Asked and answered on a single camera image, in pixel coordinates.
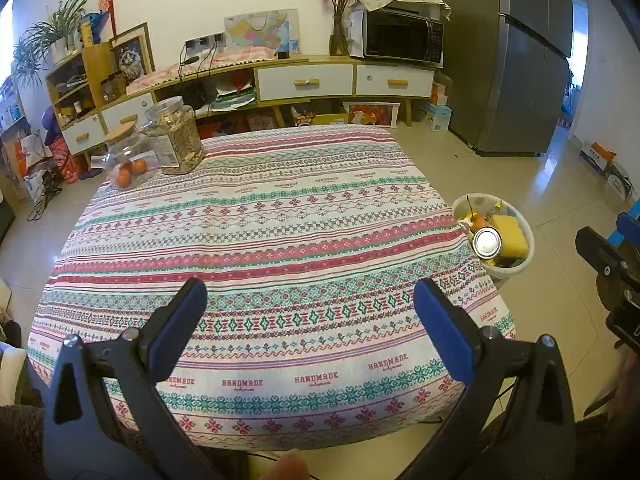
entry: drawer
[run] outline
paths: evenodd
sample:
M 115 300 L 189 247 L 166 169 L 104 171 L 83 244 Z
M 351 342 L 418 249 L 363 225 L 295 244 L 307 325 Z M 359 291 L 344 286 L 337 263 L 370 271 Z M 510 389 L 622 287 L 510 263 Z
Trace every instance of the drawer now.
M 353 65 L 321 64 L 258 69 L 260 101 L 353 94 Z
M 357 95 L 430 97 L 433 72 L 408 66 L 358 65 Z
M 154 104 L 151 93 L 139 95 L 124 101 L 123 103 L 107 108 L 102 112 L 104 124 L 107 131 L 115 130 L 120 126 L 120 121 L 127 119 L 136 121 L 136 126 L 142 126 L 146 123 L 145 112 Z
M 89 116 L 78 124 L 68 127 L 62 132 L 66 145 L 72 154 L 87 150 L 96 144 L 104 142 L 104 130 L 98 120 L 98 115 Z

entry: cabinet leg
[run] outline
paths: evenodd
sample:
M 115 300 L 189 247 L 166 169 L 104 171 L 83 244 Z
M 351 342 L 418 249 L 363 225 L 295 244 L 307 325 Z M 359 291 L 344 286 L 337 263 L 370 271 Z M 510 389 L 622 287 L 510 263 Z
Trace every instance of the cabinet leg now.
M 273 110 L 273 114 L 276 116 L 276 124 L 278 125 L 278 127 L 284 128 L 285 123 L 284 123 L 284 118 L 282 117 L 282 112 L 280 111 L 280 107 L 277 105 L 272 106 L 271 110 Z
M 414 122 L 411 117 L 411 99 L 404 100 L 404 123 L 411 126 Z

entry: refrigerator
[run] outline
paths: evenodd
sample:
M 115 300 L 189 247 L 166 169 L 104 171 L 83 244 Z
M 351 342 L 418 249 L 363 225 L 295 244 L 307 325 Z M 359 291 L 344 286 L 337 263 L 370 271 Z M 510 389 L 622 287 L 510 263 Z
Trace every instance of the refrigerator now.
M 569 77 L 572 0 L 444 0 L 449 129 L 478 152 L 546 152 Z

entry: jar label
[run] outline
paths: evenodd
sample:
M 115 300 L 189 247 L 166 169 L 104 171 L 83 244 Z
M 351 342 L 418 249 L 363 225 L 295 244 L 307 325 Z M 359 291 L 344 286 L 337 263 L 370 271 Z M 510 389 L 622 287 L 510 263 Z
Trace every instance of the jar label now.
M 156 157 L 163 168 L 179 168 L 180 162 L 175 156 L 174 147 L 169 136 L 150 137 L 151 145 L 156 152 Z

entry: white flower pot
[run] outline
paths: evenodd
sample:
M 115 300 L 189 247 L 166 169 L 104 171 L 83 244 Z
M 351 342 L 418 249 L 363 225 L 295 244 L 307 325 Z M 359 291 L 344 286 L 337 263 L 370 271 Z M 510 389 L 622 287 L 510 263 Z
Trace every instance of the white flower pot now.
M 49 47 L 49 56 L 53 65 L 65 59 L 67 56 L 65 38 L 60 38 Z

